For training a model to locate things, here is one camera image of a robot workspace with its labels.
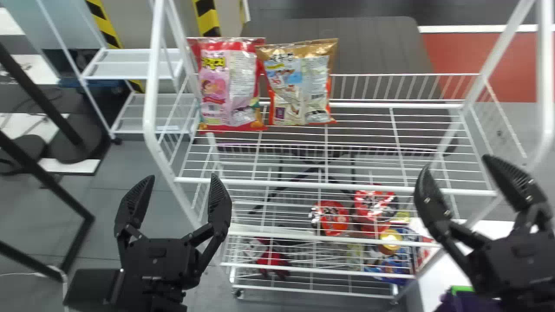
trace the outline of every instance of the purple object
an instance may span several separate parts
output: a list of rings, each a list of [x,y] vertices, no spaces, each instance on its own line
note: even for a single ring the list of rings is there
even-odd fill
[[[447,291],[435,312],[504,312],[498,300],[481,297],[471,291],[458,291],[456,295]]]
[[[277,119],[285,119],[285,108],[284,107],[276,107],[276,116]]]

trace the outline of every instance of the gold snack bag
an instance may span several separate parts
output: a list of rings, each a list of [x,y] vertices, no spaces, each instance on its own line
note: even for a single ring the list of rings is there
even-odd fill
[[[270,125],[334,123],[330,73],[337,38],[256,46],[268,79]]]

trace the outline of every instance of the shelf caster wheel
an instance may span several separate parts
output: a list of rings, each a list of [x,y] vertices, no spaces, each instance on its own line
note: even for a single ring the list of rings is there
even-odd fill
[[[233,290],[233,296],[236,299],[239,299],[239,300],[244,299],[245,298],[245,290],[242,289],[242,288],[234,289]]]
[[[115,137],[113,139],[110,140],[112,143],[114,143],[115,145],[121,145],[123,143],[123,140],[121,138]]]

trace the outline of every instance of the chip bag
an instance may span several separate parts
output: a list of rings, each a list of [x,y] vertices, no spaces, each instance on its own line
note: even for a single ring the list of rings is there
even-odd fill
[[[264,38],[188,38],[199,68],[200,130],[259,131],[263,124],[258,97],[254,45]]]
[[[330,113],[330,72],[337,38],[256,47],[270,96],[270,125],[335,122]]]

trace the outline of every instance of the yellow and black striped pole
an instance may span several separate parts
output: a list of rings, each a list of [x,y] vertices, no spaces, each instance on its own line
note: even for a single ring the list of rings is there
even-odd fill
[[[115,33],[115,29],[106,14],[106,10],[102,5],[100,0],[85,0],[91,14],[93,15],[94,21],[100,29],[100,33],[108,43],[108,47],[111,49],[123,49],[122,42],[119,40],[118,35]],[[143,92],[143,86],[138,80],[130,80],[129,83],[133,89],[137,92]]]
[[[192,1],[200,35],[203,37],[220,37],[220,22],[214,0]]]

